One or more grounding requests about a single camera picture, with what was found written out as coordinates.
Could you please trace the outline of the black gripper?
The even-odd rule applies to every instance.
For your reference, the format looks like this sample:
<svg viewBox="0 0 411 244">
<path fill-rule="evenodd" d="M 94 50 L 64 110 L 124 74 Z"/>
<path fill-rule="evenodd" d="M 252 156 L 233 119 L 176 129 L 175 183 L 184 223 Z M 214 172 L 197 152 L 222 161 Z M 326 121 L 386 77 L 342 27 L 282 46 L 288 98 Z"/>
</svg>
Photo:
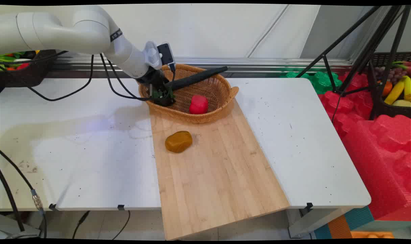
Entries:
<svg viewBox="0 0 411 244">
<path fill-rule="evenodd" d="M 149 99 L 154 103 L 160 103 L 163 107 L 169 107 L 175 103 L 172 83 L 167 79 L 162 70 L 149 68 L 147 73 L 138 79 L 139 84 L 149 88 Z"/>
</svg>

